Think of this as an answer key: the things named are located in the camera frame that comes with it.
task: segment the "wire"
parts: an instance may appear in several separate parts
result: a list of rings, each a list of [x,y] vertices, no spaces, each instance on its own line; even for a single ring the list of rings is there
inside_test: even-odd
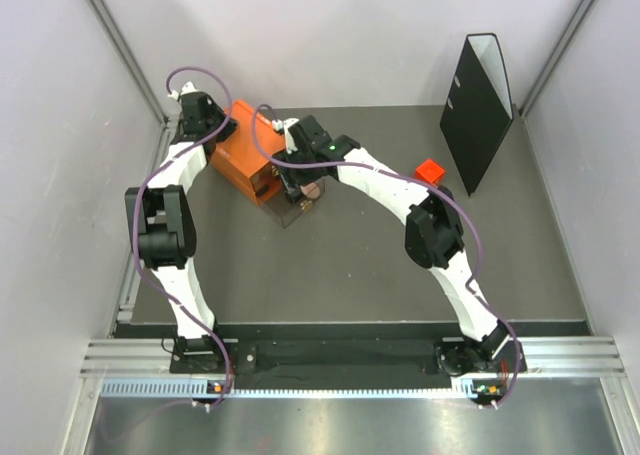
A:
[[[274,165],[279,165],[281,167],[292,168],[292,169],[297,169],[297,170],[304,170],[304,169],[310,169],[310,168],[357,167],[357,168],[364,168],[364,169],[367,169],[367,170],[376,171],[378,173],[381,173],[382,175],[386,175],[387,177],[395,178],[396,180],[400,180],[400,181],[408,182],[408,183],[415,183],[417,185],[421,185],[421,186],[425,187],[427,190],[429,190],[429,192],[433,193],[438,198],[440,198],[442,201],[444,201],[447,204],[449,204],[451,206],[451,208],[453,208],[460,215],[460,217],[465,222],[467,222],[469,230],[471,231],[471,233],[473,235],[473,238],[475,239],[475,242],[476,242],[476,246],[477,246],[477,250],[478,250],[478,258],[476,260],[475,267],[471,271],[471,276],[469,277],[469,280],[467,280],[467,282],[465,284],[465,287],[476,298],[476,300],[478,300],[478,302],[485,308],[485,310],[487,310],[491,315],[496,317],[496,319],[498,321],[500,321],[505,326],[505,328],[507,329],[507,332],[509,333],[509,335],[513,339],[513,343],[515,345],[516,361],[515,361],[515,368],[514,368],[513,378],[511,380],[511,383],[507,387],[507,390],[506,390],[505,394],[502,396],[500,401],[498,401],[496,403],[496,409],[499,408],[500,406],[502,406],[504,404],[504,402],[507,400],[507,398],[509,398],[509,396],[511,396],[511,394],[513,393],[513,388],[515,387],[516,380],[518,378],[518,373],[519,373],[520,367],[521,367],[522,352],[521,352],[521,349],[520,349],[520,344],[518,343],[518,336],[516,335],[515,331],[513,330],[513,327],[511,326],[511,324],[509,322],[507,322],[507,320],[502,318],[500,315],[498,315],[493,310],[493,308],[485,300],[483,300],[480,296],[478,296],[476,294],[476,291],[471,286],[471,283],[474,280],[476,280],[476,275],[479,272],[480,267],[482,266],[482,261],[483,261],[483,258],[484,258],[484,251],[483,251],[483,248],[482,248],[482,242],[480,241],[480,235],[478,234],[478,230],[476,229],[475,225],[471,221],[471,218],[469,217],[469,215],[467,215],[467,213],[462,209],[462,207],[460,205],[458,205],[451,197],[449,197],[446,193],[444,193],[441,190],[439,190],[435,185],[432,185],[431,183],[423,182],[421,180],[416,180],[415,178],[411,178],[411,177],[407,177],[407,176],[404,176],[404,175],[400,175],[399,173],[390,172],[388,170],[380,170],[380,169],[372,167],[371,165],[367,165],[365,163],[346,162],[346,161],[318,162],[318,163],[289,163],[289,162],[283,162],[283,161],[280,161],[280,160],[276,160],[269,153],[267,153],[264,150],[264,148],[262,148],[262,146],[260,145],[260,141],[258,140],[258,133],[257,133],[257,130],[256,130],[256,121],[257,121],[257,118],[258,118],[258,114],[260,113],[260,110],[262,110],[262,109],[265,109],[265,110],[268,110],[269,112],[271,112],[274,120],[279,120],[278,115],[276,114],[275,110],[270,105],[268,105],[266,103],[262,103],[262,104],[258,105],[258,107],[253,112],[253,116],[251,117],[251,136],[253,138],[253,143],[256,146],[256,149],[258,150],[258,152],[260,152],[260,154],[264,158],[269,160]]]
[[[164,404],[160,405],[159,407],[151,410],[149,413],[147,413],[142,418],[140,418],[139,420],[134,422],[129,428],[127,428],[126,430],[124,430],[123,432],[121,432],[120,434],[118,434],[115,437],[112,437],[111,435],[109,435],[107,433],[106,409],[105,409],[105,407],[102,407],[102,409],[100,410],[100,413],[98,415],[100,417],[100,421],[98,422],[99,423],[99,428],[100,428],[100,435],[102,436],[104,441],[107,442],[108,444],[113,445],[115,443],[121,442],[122,440],[127,438],[135,429],[137,429],[140,425],[145,423],[150,418],[155,417],[157,414],[159,414],[160,412],[166,410],[167,408],[175,407],[177,405],[191,405],[191,406],[193,406],[193,401],[192,400],[187,400],[187,399],[179,399],[179,400],[171,400],[170,402],[164,403]]]
[[[160,347],[169,355],[173,356],[173,352],[171,350],[168,350],[167,347],[164,346],[164,337],[162,337],[162,340],[160,340]]]
[[[509,367],[507,366],[507,361],[503,358],[500,360],[500,383],[503,387],[507,386],[507,382],[509,381]]]
[[[224,344],[222,343],[222,340],[220,340],[220,338],[215,334],[213,330],[207,327],[195,315],[193,315],[189,310],[187,310],[187,308],[185,308],[182,305],[182,303],[180,303],[180,300],[178,300],[176,297],[174,297],[169,292],[167,292],[163,287],[156,285],[147,276],[147,274],[144,272],[142,268],[142,263],[140,261],[140,247],[138,245],[138,236],[139,236],[139,227],[140,227],[139,221],[140,221],[140,211],[142,206],[142,196],[144,195],[144,191],[149,185],[149,182],[151,182],[151,180],[153,180],[153,178],[156,177],[158,174],[162,173],[164,170],[170,167],[173,164],[173,162],[175,162],[178,158],[190,152],[191,150],[197,147],[200,147],[205,143],[208,143],[210,140],[216,137],[224,129],[224,127],[226,127],[227,123],[229,123],[229,120],[231,120],[231,111],[233,108],[233,99],[231,98],[231,93],[229,92],[229,89],[227,88],[225,83],[215,73],[209,70],[206,70],[200,67],[193,67],[193,66],[180,67],[173,70],[167,76],[167,81],[166,81],[167,92],[171,94],[171,80],[173,79],[173,77],[176,76],[178,73],[185,72],[185,71],[195,71],[195,72],[204,73],[205,75],[208,75],[209,77],[213,78],[216,82],[218,82],[218,84],[222,87],[222,90],[224,91],[225,95],[227,96],[227,104],[229,107],[229,111],[227,112],[227,116],[224,118],[222,124],[218,128],[216,128],[213,132],[211,132],[206,137],[202,138],[201,140],[198,140],[197,142],[189,145],[184,150],[181,150],[180,152],[178,152],[175,157],[173,157],[171,160],[168,160],[166,163],[161,165],[158,169],[154,170],[151,173],[151,175],[149,175],[144,180],[144,182],[142,182],[142,184],[140,185],[140,189],[138,190],[138,193],[136,195],[136,203],[133,211],[133,230],[132,230],[133,233],[131,236],[131,249],[133,251],[134,266],[136,268],[136,271],[138,272],[138,275],[140,275],[140,278],[144,280],[152,288],[154,288],[156,291],[160,292],[165,297],[167,297],[169,301],[177,305],[178,308],[180,308],[180,310],[182,311],[182,313],[184,313],[187,316],[187,318],[189,318],[193,323],[195,323],[200,328],[202,328],[213,339],[215,344],[218,346],[218,348],[222,352],[222,356],[224,358],[224,364],[225,364],[225,381],[224,381],[224,388],[222,393],[216,399],[216,401],[211,404],[212,407],[216,407],[220,403],[222,403],[223,398],[231,390],[231,360],[229,358],[229,354],[227,353],[227,350]]]

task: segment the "metal plate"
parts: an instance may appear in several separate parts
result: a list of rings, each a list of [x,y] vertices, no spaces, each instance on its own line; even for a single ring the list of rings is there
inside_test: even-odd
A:
[[[166,400],[101,399],[117,436]],[[209,415],[174,406],[121,442],[92,430],[87,455],[615,455],[598,380],[525,380],[498,412],[459,400],[229,400]]]

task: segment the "dark gray table surface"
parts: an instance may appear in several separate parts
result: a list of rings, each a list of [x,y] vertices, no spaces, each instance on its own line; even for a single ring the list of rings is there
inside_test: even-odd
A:
[[[440,131],[441,107],[280,110],[313,113],[335,137],[358,140],[394,170],[427,158],[474,220],[485,251],[479,282],[514,320],[584,320],[566,252],[527,134],[516,120],[478,191],[468,197]],[[452,321],[435,279],[404,251],[404,228],[386,209],[328,180],[324,197],[282,229],[213,168],[188,198],[198,231],[196,270],[220,321]],[[476,246],[465,237],[470,259]],[[174,322],[161,295],[142,285],[133,322]]]

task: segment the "orange box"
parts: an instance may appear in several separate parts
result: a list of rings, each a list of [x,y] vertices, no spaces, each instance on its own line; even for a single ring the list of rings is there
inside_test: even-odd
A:
[[[282,182],[273,173],[271,162],[258,152],[251,136],[253,108],[244,100],[233,103],[231,116],[238,122],[236,131],[224,142],[216,144],[211,164],[233,183],[254,204],[260,205],[273,197]],[[278,135],[262,115],[256,120],[260,145],[274,154],[285,148],[284,137]]]
[[[428,159],[416,168],[415,178],[432,185],[440,185],[445,173],[447,173],[447,171],[444,168],[433,160]]]

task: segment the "black binder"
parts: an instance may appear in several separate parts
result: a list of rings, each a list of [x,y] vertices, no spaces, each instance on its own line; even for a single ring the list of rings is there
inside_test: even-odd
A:
[[[467,35],[440,120],[469,195],[476,191],[513,121],[498,37]]]

